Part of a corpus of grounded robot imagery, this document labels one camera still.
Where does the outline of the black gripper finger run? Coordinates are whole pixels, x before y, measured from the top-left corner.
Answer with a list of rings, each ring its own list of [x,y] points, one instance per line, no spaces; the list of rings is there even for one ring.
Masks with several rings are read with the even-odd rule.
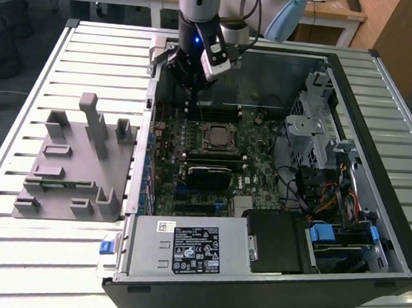
[[[190,108],[189,108],[189,119],[195,120],[197,117],[197,100],[198,100],[198,90],[196,87],[191,89],[191,99],[190,99]]]

